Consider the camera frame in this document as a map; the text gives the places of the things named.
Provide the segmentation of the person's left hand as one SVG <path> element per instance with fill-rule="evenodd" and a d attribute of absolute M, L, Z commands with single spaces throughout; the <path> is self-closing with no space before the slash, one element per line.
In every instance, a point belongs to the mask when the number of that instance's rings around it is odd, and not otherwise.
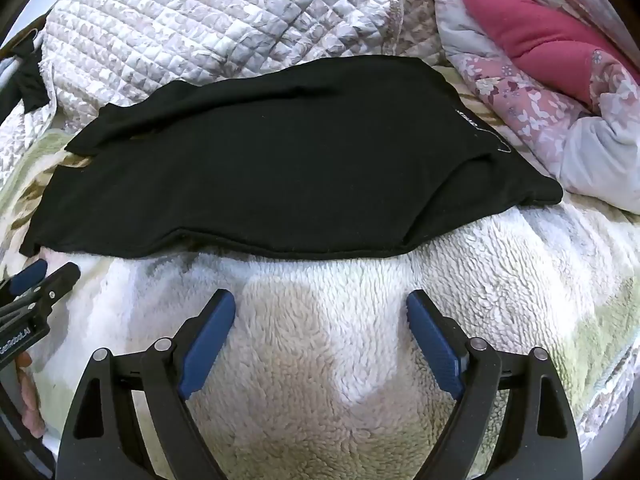
<path fill-rule="evenodd" d="M 22 415 L 23 425 L 34 438 L 40 439 L 46 432 L 46 424 L 40 415 L 38 393 L 35 383 L 29 374 L 27 374 L 27 369 L 32 365 L 32 358 L 27 352 L 23 352 L 16 358 L 15 364 L 21 398 L 24 403 Z"/>

